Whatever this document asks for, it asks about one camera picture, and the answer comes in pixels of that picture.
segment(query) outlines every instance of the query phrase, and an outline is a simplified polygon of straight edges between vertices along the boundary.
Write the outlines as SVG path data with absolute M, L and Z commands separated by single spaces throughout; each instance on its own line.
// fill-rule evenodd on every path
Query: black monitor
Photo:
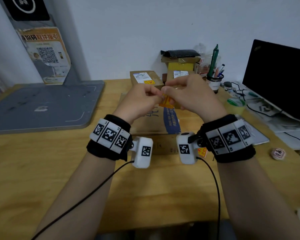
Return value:
M 300 49 L 254 40 L 242 84 L 300 118 Z

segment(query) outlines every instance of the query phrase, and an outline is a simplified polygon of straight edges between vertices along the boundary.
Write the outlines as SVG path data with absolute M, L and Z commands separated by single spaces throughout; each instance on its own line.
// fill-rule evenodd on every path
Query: hand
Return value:
M 132 124 L 134 120 L 146 115 L 162 100 L 163 93 L 153 85 L 136 84 L 118 105 L 113 115 Z
M 184 89 L 171 87 L 175 85 L 185 87 Z M 215 93 L 198 74 L 180 76 L 167 81 L 161 91 L 174 100 L 170 101 L 171 104 L 177 101 L 182 106 L 182 110 L 187 109 L 196 113 L 205 123 L 228 114 Z

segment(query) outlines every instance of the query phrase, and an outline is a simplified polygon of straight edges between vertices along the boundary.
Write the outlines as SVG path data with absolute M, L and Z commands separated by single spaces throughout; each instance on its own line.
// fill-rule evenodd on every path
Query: wooden desk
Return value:
M 91 125 L 85 129 L 0 135 L 0 239 L 29 239 L 86 152 L 89 134 L 100 117 L 112 113 L 129 80 L 107 80 Z M 220 100 L 228 94 L 220 89 Z M 201 119 L 177 111 L 183 132 L 196 132 Z M 293 209 L 300 207 L 300 156 L 268 127 L 245 111 L 243 117 L 268 138 L 257 145 L 257 158 Z M 270 158 L 272 147 L 287 152 L 284 161 Z M 212 153 L 206 160 L 219 175 Z M 109 232 L 216 220 L 218 201 L 211 172 L 203 162 L 183 165 L 178 155 L 152 156 L 148 169 L 127 165 L 113 178 L 99 228 Z M 227 210 L 221 192 L 221 217 Z

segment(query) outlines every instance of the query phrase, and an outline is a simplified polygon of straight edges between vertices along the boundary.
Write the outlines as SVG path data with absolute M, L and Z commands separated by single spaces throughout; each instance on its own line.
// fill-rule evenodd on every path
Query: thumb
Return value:
M 155 96 L 149 96 L 149 99 L 152 99 L 154 104 L 160 104 L 163 100 L 161 96 L 155 95 Z
M 168 95 L 169 97 L 172 97 L 174 100 L 176 100 L 176 97 L 178 96 L 179 92 L 181 90 L 178 90 L 178 89 L 175 89 L 173 87 L 168 87 L 168 86 L 165 86 L 161 89 L 161 91 Z

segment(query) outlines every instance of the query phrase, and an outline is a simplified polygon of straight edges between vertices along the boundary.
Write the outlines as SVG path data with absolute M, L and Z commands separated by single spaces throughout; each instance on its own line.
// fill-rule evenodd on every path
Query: green marker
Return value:
M 214 48 L 214 50 L 213 50 L 210 69 L 209 69 L 209 72 L 208 72 L 208 76 L 210 76 L 210 77 L 212 77 L 212 73 L 213 73 L 214 66 L 216 65 L 216 60 L 217 60 L 217 57 L 218 57 L 218 53 L 219 53 L 219 50 L 218 50 L 218 44 L 217 44 L 216 48 Z

